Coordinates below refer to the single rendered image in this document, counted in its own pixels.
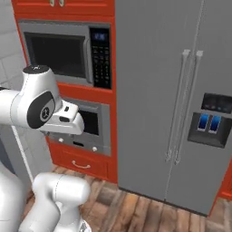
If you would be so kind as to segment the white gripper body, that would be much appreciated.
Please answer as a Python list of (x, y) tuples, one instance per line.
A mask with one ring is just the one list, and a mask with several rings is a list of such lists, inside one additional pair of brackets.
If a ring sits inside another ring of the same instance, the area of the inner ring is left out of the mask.
[(40, 128), (40, 131), (81, 135), (84, 122), (79, 112), (62, 114), (55, 113), (51, 119)]

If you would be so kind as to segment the microwave door with dark window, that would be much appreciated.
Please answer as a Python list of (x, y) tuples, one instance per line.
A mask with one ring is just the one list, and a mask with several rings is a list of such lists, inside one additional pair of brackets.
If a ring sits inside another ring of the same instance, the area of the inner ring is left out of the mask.
[(57, 82), (93, 86), (88, 82), (87, 25), (20, 21), (19, 28), (30, 64), (49, 66)]

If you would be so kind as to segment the silver microwave oven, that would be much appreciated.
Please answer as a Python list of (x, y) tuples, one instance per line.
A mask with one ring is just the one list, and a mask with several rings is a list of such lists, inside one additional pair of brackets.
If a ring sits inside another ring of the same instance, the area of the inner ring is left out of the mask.
[(84, 24), (89, 27), (92, 50), (93, 86), (111, 88), (111, 26), (105, 23), (60, 22)]

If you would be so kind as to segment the silver built-in oven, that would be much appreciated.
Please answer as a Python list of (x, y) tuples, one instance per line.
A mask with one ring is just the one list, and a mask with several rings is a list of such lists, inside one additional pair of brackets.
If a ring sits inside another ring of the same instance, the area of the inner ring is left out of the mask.
[(82, 135), (70, 135), (64, 133), (49, 134), (49, 139), (59, 142), (63, 138), (65, 145), (79, 149), (92, 151), (92, 147), (98, 150), (95, 153), (105, 156), (111, 155), (111, 114), (110, 105), (84, 101), (78, 99), (65, 98), (67, 102), (77, 104), (79, 112), (84, 121), (84, 131)]

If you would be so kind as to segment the red drawer front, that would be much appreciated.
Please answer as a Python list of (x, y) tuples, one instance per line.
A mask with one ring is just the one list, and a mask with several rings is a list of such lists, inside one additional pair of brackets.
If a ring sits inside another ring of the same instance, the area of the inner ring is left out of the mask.
[[(54, 164), (67, 169), (80, 171), (100, 179), (108, 178), (108, 164), (98, 155), (91, 155), (89, 151), (76, 149), (60, 143), (50, 143), (49, 148)], [(73, 166), (72, 160), (75, 160), (78, 165), (82, 166), (90, 164), (91, 168), (78, 169)]]

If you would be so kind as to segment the grey fridge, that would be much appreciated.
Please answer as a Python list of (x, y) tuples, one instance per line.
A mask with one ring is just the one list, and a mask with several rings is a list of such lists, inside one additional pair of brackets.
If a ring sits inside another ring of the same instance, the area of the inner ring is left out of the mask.
[(208, 216), (232, 159), (232, 0), (116, 0), (118, 185)]

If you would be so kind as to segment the plain grey fridge door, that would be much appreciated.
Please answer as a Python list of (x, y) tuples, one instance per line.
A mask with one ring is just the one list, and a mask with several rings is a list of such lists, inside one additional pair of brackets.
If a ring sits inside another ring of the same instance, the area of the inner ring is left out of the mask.
[(202, 0), (116, 0), (118, 185), (163, 200), (181, 55), (193, 51)]

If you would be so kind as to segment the red cupboard door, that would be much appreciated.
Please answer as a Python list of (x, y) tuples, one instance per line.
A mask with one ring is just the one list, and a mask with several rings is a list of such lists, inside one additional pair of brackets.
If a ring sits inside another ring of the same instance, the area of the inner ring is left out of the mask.
[(110, 7), (114, 0), (64, 0), (64, 6)]
[(30, 7), (52, 7), (50, 0), (13, 0), (16, 7), (25, 9)]

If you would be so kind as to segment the grey fridge door with dispenser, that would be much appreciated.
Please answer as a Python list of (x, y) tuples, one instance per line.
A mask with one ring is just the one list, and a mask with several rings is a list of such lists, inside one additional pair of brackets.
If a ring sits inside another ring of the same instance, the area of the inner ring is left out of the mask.
[[(175, 144), (189, 71), (196, 51), (203, 51), (192, 85), (180, 162)], [(203, 0), (187, 80), (180, 95), (178, 124), (166, 200), (170, 205), (210, 214), (232, 157), (232, 0)]]

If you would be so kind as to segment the red base cupboard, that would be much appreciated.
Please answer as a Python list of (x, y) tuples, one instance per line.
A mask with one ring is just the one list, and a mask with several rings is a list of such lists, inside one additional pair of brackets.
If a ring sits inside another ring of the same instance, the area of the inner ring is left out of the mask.
[(220, 198), (232, 200), (232, 159), (229, 162), (227, 172), (221, 183), (221, 187), (218, 191), (218, 196)]

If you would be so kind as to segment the red tall cabinet frame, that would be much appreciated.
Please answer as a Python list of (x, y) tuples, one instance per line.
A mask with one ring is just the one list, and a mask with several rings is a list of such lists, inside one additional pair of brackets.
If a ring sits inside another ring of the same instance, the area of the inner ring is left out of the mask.
[[(69, 84), (66, 82), (57, 82), (62, 98), (71, 98), (84, 100), (87, 102), (99, 102), (110, 105), (111, 114), (111, 155), (105, 156), (103, 154), (89, 151), (91, 155), (98, 155), (108, 164), (108, 180), (116, 183), (118, 181), (117, 171), (117, 113), (116, 113), (116, 39), (115, 39), (115, 20), (114, 20), (114, 2), (110, 7), (75, 7), (65, 6), (60, 7), (58, 0), (54, 7), (30, 7), (19, 8), (13, 3), (14, 18), (20, 36), (21, 44), (23, 46), (24, 57), (27, 61), (22, 36), (19, 32), (18, 22), (21, 20), (40, 20), (40, 21), (59, 21), (59, 22), (86, 22), (86, 23), (105, 23), (111, 26), (111, 88), (103, 89), (98, 87), (88, 87), (78, 84)], [(58, 143), (46, 137), (48, 144)]]

